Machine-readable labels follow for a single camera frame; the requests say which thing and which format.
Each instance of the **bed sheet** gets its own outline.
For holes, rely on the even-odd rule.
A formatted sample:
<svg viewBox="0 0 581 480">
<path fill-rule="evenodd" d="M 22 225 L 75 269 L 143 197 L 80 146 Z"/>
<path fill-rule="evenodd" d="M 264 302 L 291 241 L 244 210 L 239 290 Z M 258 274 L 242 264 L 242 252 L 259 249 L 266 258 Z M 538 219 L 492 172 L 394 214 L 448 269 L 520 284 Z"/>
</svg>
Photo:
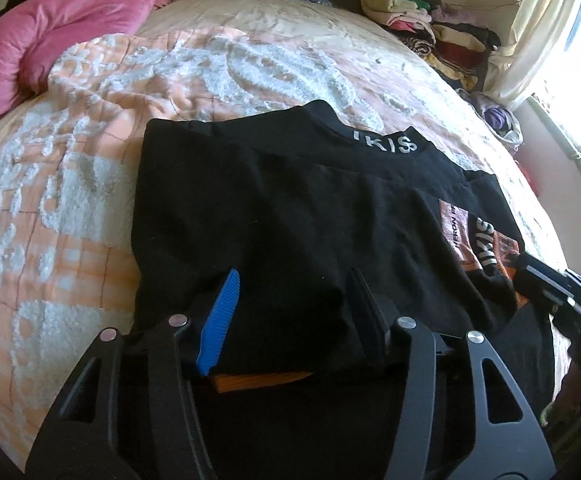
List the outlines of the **bed sheet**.
<svg viewBox="0 0 581 480">
<path fill-rule="evenodd" d="M 137 37 L 69 49 L 49 92 L 0 120 L 0 445 L 24 466 L 96 333 L 129 330 L 141 137 L 151 118 L 225 120 L 323 99 L 350 126 L 416 127 L 497 174 L 529 251 L 557 234 L 506 149 L 426 63 L 366 18 L 295 0 L 177 0 Z M 556 384 L 568 359 L 556 335 Z"/>
</svg>

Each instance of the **white curtain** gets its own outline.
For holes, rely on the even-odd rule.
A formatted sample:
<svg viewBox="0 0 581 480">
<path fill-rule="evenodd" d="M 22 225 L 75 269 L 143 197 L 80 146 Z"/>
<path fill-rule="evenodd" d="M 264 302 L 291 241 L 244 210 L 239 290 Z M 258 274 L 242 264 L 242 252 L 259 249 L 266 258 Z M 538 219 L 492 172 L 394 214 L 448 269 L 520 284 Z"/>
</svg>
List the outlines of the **white curtain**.
<svg viewBox="0 0 581 480">
<path fill-rule="evenodd" d="M 581 0 L 523 0 L 510 38 L 489 58 L 484 92 L 514 110 L 555 48 L 563 48 Z"/>
</svg>

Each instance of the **beige bed sheet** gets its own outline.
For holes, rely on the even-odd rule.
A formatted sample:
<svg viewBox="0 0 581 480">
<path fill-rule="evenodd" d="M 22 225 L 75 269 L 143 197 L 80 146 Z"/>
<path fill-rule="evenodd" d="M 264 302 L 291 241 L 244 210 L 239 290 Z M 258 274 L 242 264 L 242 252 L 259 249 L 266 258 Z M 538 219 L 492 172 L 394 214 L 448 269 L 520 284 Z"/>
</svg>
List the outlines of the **beige bed sheet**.
<svg viewBox="0 0 581 480">
<path fill-rule="evenodd" d="M 413 125 L 462 167 L 497 174 L 528 250 L 565 266 L 504 147 L 370 20 L 294 0 L 177 0 L 138 36 L 69 49 L 50 91 L 0 120 L 0 444 L 18 466 L 98 330 L 129 329 L 132 191 L 152 117 L 219 120 L 321 98 L 351 126 Z M 565 350 L 557 336 L 557 384 Z"/>
</svg>

